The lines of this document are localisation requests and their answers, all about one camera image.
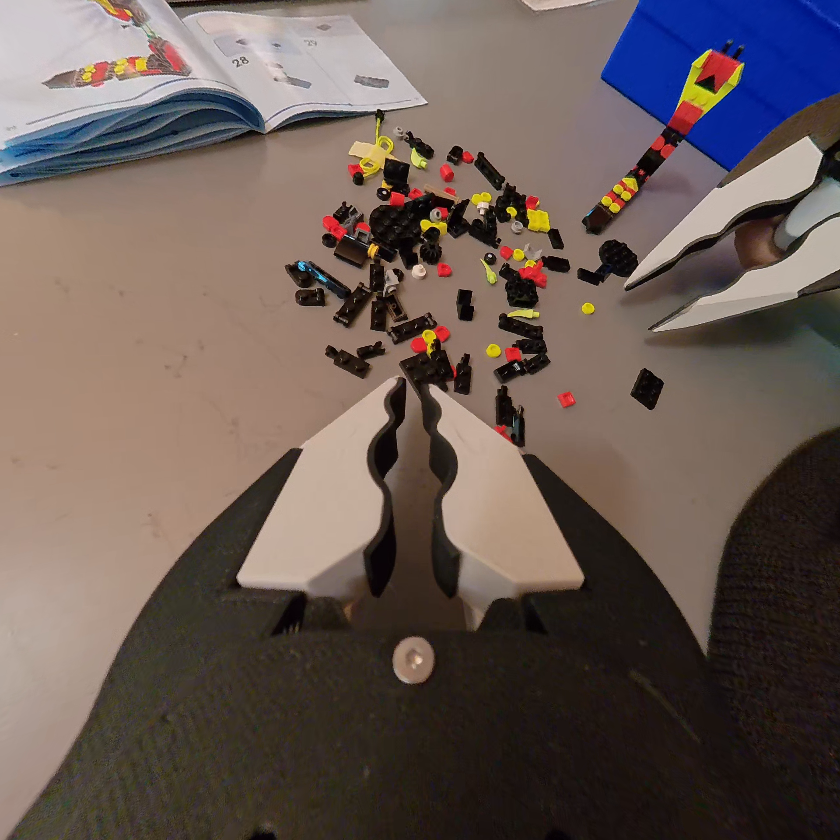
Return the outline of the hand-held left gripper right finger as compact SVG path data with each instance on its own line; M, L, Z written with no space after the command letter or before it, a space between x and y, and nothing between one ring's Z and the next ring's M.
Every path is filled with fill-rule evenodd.
M491 604L579 590L585 576L525 458L435 385L421 385L434 500L434 577L469 629Z

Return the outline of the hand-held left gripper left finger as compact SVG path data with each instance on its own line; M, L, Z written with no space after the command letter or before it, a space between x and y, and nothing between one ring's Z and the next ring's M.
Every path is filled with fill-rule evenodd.
M342 605L382 595L395 567L392 494L406 380L395 376L299 450L237 574L244 588L303 592Z

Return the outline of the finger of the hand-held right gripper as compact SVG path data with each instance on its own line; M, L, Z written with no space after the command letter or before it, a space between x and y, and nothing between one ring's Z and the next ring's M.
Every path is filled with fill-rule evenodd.
M804 137L715 187L639 262L624 289L630 291L667 272L742 223L781 214L817 185L825 168L826 154Z
M672 312L649 331L695 328L838 290L838 236L839 214L827 210L792 210L741 224L736 229L744 267L740 277Z

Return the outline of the lego snake model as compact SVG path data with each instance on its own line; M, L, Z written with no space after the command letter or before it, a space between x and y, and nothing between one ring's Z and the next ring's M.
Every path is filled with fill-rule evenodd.
M745 46L740 45L733 52L731 47L729 40L720 50L709 49L691 64L677 108L660 135L635 166L583 217L582 224L587 233L602 234L695 124L739 84Z

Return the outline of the pile of lego pieces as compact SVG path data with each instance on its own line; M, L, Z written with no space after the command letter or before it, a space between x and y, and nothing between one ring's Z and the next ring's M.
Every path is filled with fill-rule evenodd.
M445 347L450 330L429 311L410 318L400 289L406 277L452 277L443 251L449 240L467 235L485 246L479 264L489 286L502 283L509 311L498 317L498 328L511 337L509 345L490 343L485 351L488 359L503 361L493 374L499 383L495 429L522 448L525 411L512 401L508 384L550 364L537 307L549 275L571 271L570 261L560 255L560 232L539 198L520 192L482 152L473 155L454 145L439 167L443 188L413 185L412 169L424 169L434 149L410 131L396 128L393 136L383 134L384 120L384 112L376 110L374 142L356 143L350 155L358 161L348 167L357 186L381 175L379 206L365 215L342 202L322 220L323 246L346 266L367 269L368 278L351 288L314 261L297 259L285 266L296 287L295 302L324 308L334 298L339 308L332 320L346 329L368 313L371 331L409 348L410 356L399 367L413 387L435 385L466 396L473 375L469 353L453 364Z

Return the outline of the round dark lego plate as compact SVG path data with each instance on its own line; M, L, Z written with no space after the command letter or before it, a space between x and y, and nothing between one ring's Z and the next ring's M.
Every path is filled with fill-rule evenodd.
M626 279L635 272L638 266L637 255L626 243L616 239L608 239L601 244L598 258L601 264L596 273L603 277L616 275Z

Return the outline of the lego instruction booklet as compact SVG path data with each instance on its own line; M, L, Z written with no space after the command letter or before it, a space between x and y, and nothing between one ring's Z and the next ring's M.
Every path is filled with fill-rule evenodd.
M350 16L1 3L1 182L426 100Z

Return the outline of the blue plastic bin with tag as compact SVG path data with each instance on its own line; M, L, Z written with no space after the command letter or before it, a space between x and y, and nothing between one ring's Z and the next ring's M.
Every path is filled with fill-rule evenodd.
M729 40L745 47L742 78L688 136L729 171L783 121L838 93L838 1L640 1L602 79L665 123L691 63Z

